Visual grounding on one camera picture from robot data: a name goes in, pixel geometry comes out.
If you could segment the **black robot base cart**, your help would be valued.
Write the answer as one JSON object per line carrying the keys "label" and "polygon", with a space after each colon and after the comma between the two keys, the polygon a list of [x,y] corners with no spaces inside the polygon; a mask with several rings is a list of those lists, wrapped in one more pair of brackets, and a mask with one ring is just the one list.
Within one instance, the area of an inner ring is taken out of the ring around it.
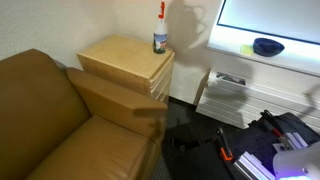
{"label": "black robot base cart", "polygon": [[[292,113],[273,116],[271,123],[283,135],[297,132],[308,145],[320,140],[320,135],[316,131]],[[233,160],[227,162],[222,159],[227,172],[234,180],[245,180],[245,176],[233,166],[236,159],[245,151],[258,157],[262,164],[273,172],[272,158],[276,154],[276,150],[272,147],[272,144],[278,143],[279,140],[275,134],[264,126],[262,115],[258,121],[252,121],[248,128],[226,136],[226,139],[233,154]]]}

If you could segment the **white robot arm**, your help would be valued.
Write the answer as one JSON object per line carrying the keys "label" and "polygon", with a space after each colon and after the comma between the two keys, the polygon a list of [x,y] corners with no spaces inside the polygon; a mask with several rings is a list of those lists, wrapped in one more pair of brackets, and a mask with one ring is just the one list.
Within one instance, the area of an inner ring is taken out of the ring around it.
{"label": "white robot arm", "polygon": [[273,158],[276,180],[320,180],[320,142]]}

